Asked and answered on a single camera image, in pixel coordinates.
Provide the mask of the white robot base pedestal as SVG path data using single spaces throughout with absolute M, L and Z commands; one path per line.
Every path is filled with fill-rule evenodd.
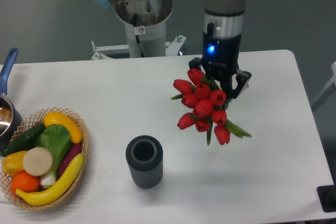
M 93 47 L 92 60 L 110 59 L 129 54 L 130 58 L 181 56 L 186 37 L 177 35 L 166 40 L 166 22 L 173 9 L 172 0 L 120 0 L 114 4 L 117 17 L 123 22 L 126 45 Z

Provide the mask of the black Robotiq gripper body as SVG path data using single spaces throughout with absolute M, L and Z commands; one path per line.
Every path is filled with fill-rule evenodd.
M 201 65 L 208 78 L 219 81 L 223 90 L 232 89 L 232 76 L 238 69 L 241 35 L 214 38 L 203 33 Z

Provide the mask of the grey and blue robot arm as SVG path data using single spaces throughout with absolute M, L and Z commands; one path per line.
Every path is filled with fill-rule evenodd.
M 113 6 L 124 23 L 132 58 L 167 55 L 166 21 L 172 0 L 94 0 Z M 246 0 L 205 0 L 202 56 L 189 62 L 204 69 L 208 79 L 219 82 L 228 101 L 247 87 L 251 74 L 238 65 Z

